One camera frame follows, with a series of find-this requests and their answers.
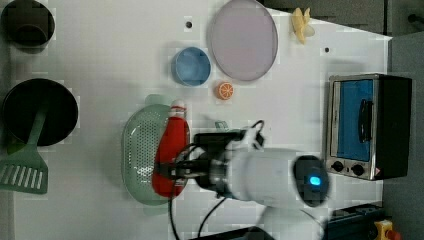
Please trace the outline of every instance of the orange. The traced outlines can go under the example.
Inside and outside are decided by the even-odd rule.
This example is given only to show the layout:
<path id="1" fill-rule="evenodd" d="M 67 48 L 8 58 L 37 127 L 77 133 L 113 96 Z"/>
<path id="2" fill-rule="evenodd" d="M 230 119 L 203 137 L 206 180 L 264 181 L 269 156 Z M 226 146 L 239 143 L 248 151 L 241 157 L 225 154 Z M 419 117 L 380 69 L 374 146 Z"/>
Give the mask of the orange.
<path id="1" fill-rule="evenodd" d="M 233 96 L 233 85 L 229 82 L 222 82 L 216 88 L 216 95 L 219 99 L 228 100 Z"/>

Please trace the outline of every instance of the white table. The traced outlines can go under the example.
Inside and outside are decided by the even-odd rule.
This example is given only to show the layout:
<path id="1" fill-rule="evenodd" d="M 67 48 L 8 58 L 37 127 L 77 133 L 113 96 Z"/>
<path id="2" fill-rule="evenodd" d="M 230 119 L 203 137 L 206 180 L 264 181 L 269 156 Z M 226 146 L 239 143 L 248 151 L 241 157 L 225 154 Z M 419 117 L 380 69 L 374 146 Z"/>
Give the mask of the white table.
<path id="1" fill-rule="evenodd" d="M 225 2 L 42 1 L 56 19 L 54 39 L 37 55 L 11 48 L 12 85 L 35 77 L 59 81 L 77 97 L 80 119 L 62 143 L 40 148 L 50 171 L 48 194 L 15 194 L 16 239 L 173 239 L 168 215 L 149 216 L 148 207 L 127 193 L 120 175 L 123 126 L 149 94 L 185 99 L 193 133 L 214 127 L 217 119 L 233 128 L 263 119 L 267 146 L 320 155 L 328 77 L 387 71 L 389 38 L 312 20 L 316 35 L 304 46 L 292 33 L 289 14 L 269 10 L 279 51 L 263 78 L 233 81 L 235 94 L 227 102 L 212 93 L 216 80 L 228 79 L 214 59 L 203 86 L 175 83 L 170 60 L 188 46 L 210 54 L 206 30 Z M 187 20 L 192 30 L 185 29 Z M 382 199 L 382 182 L 332 179 L 337 208 Z M 215 203 L 213 193 L 189 184 L 175 201 L 180 235 L 194 237 Z M 227 201 L 210 218 L 206 234 L 254 225 L 262 210 L 255 203 Z"/>

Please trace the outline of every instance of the black pot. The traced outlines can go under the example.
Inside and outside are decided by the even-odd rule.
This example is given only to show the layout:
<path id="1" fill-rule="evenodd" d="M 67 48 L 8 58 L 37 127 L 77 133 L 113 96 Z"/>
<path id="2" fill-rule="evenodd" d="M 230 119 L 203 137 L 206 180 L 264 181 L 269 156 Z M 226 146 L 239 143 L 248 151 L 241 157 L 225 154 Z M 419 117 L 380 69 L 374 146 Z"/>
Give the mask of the black pot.
<path id="1" fill-rule="evenodd" d="M 33 0 L 15 0 L 1 15 L 7 38 L 20 48 L 42 48 L 53 36 L 55 22 L 50 11 Z"/>
<path id="2" fill-rule="evenodd" d="M 74 96 L 60 83 L 36 78 L 16 85 L 4 99 L 4 125 L 15 138 L 27 142 L 35 115 L 45 98 L 49 106 L 38 146 L 56 144 L 72 132 L 78 120 Z"/>

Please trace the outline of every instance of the red bottle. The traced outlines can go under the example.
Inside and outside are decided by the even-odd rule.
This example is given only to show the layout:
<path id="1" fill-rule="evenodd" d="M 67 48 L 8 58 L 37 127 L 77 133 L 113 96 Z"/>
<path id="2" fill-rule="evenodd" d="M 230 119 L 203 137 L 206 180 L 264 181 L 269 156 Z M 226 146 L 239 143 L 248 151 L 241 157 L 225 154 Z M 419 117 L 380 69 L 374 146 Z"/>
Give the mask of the red bottle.
<path id="1" fill-rule="evenodd" d="M 172 103 L 169 112 L 168 124 L 156 152 L 156 163 L 172 163 L 180 151 L 190 143 L 190 130 L 186 121 L 186 108 L 181 100 Z M 152 186 L 155 192 L 163 197 L 170 198 L 174 180 L 170 180 L 153 172 Z M 184 181 L 177 181 L 174 196 L 178 196 L 184 189 Z"/>

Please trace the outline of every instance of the blue light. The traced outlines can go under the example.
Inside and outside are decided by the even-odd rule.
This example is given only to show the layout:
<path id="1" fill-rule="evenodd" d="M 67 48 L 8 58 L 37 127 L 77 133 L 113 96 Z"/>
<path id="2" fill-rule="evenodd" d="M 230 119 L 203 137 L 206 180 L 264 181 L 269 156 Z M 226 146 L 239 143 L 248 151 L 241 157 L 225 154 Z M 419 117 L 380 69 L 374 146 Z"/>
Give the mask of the blue light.
<path id="1" fill-rule="evenodd" d="M 319 177 L 311 177 L 309 179 L 309 182 L 314 185 L 314 186 L 319 186 L 321 185 L 321 179 Z"/>

